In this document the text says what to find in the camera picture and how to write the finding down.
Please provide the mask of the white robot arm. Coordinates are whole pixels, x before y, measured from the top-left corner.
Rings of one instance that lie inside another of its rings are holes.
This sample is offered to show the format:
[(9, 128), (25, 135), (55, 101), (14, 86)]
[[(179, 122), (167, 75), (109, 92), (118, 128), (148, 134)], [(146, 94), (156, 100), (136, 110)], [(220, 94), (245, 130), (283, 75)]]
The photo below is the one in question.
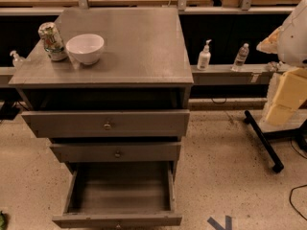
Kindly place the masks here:
[(270, 126), (283, 126), (307, 100), (307, 0), (301, 0), (256, 50), (277, 54), (280, 61), (291, 66), (270, 89), (264, 117)]

